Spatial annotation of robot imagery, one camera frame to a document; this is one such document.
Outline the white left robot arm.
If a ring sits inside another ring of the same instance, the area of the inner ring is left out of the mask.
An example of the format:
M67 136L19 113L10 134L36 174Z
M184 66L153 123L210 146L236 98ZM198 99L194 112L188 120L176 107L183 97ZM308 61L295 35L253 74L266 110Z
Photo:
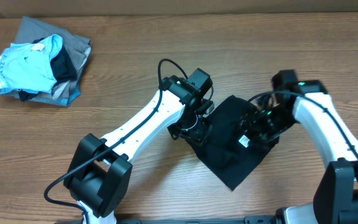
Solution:
M162 90L120 128L80 141L63 184L84 209L84 223L116 222L114 210L127 192L135 159L164 129L173 139L205 142L212 126L203 115L214 103L204 95L212 86L205 75L166 77Z

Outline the grey folded garment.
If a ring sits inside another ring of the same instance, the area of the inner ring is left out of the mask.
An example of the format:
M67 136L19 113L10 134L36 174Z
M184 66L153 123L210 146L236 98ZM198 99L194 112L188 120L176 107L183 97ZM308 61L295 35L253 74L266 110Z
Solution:
M91 53L91 40L80 35L72 34L64 28L25 16L22 18L14 42L16 44L30 43L52 34L57 34L63 38L63 46L67 50L73 66L76 69L77 78L75 81L67 81L57 85L52 88L51 93L39 93L31 100L58 106L70 106L71 103L81 95L80 81Z

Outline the black t-shirt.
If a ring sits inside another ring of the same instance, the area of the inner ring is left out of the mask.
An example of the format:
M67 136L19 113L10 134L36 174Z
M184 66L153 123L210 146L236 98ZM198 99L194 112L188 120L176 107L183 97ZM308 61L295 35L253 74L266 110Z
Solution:
M212 131L202 144L188 140L196 156L227 187L234 190L278 144L249 139L249 134L237 130L241 116L255 110L255 106L234 95L226 98L204 120Z

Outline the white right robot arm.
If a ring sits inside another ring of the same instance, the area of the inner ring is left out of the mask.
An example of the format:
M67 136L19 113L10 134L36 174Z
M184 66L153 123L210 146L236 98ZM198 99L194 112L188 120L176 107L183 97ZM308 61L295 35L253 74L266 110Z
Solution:
M275 215L247 217L245 223L358 223L358 140L338 115L319 80L283 82L256 98L260 102L241 116L239 143L276 142L295 123L310 135L325 173L309 204L279 208Z

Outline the light blue shirt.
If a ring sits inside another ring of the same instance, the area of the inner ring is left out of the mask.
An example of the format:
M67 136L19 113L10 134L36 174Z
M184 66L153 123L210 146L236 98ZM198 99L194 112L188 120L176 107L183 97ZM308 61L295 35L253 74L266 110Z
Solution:
M51 68L63 47L63 38L50 35L32 44L14 44L0 55L0 94L13 90L51 93L56 79Z

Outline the black garment in pile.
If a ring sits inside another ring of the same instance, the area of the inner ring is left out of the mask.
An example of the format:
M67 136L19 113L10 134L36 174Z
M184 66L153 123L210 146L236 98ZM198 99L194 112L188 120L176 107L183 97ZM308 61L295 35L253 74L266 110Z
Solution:
M76 69L72 64L71 58L64 46L62 46L62 49L59 51L57 56L51 60L50 64L52 73L56 79L56 83L52 87L52 91L56 91L57 87L63 83L76 81Z

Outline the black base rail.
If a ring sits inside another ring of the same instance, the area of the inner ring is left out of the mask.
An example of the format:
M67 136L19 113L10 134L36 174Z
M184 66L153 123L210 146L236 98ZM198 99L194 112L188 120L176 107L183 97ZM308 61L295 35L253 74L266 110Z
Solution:
M255 215L244 218L215 218L215 219L187 219L187 220L118 220L117 224L284 224L274 215Z

